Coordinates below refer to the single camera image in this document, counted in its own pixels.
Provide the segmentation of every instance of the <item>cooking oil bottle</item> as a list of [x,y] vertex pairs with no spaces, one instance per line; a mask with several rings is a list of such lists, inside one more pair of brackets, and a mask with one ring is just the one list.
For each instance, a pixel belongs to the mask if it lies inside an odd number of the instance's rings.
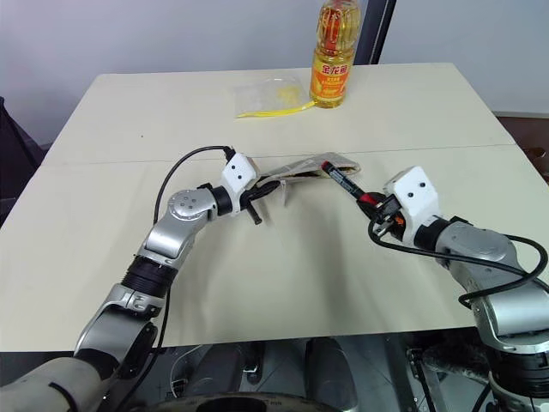
[[317,106],[337,107],[343,101],[359,30],[356,0],[328,0],[321,8],[310,91]]

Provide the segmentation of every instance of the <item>plastic bag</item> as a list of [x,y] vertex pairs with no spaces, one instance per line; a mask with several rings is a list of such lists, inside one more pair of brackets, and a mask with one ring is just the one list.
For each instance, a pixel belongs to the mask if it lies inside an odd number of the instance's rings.
[[234,94],[237,118],[286,116],[315,105],[294,77],[239,86]]

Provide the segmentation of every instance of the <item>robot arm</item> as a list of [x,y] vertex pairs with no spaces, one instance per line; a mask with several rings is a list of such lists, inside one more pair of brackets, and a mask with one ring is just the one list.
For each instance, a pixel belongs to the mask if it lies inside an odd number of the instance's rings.
[[[437,192],[421,167],[412,167],[394,176],[381,193],[365,193],[338,173],[329,163],[323,169],[357,200],[371,218],[369,235],[378,245],[397,251],[427,256],[437,254],[438,262],[468,292],[460,300],[473,311],[490,362],[490,385],[498,401],[494,410],[549,410],[549,287],[541,281],[523,280],[525,272],[517,261],[516,249],[508,237],[479,229],[460,218],[441,217]],[[383,242],[391,233],[405,246]],[[539,247],[540,264],[547,255]],[[461,257],[495,263],[491,267],[457,260]],[[505,265],[501,269],[494,267]],[[499,293],[473,298],[490,288],[511,282],[523,283]]]
[[196,234],[218,216],[251,208],[250,197],[258,195],[250,189],[257,179],[253,162],[235,154],[218,187],[204,185],[171,196],[126,276],[84,328],[73,357],[51,360],[4,386],[2,411],[96,410],[118,379],[139,374],[157,334],[152,319],[160,314]]

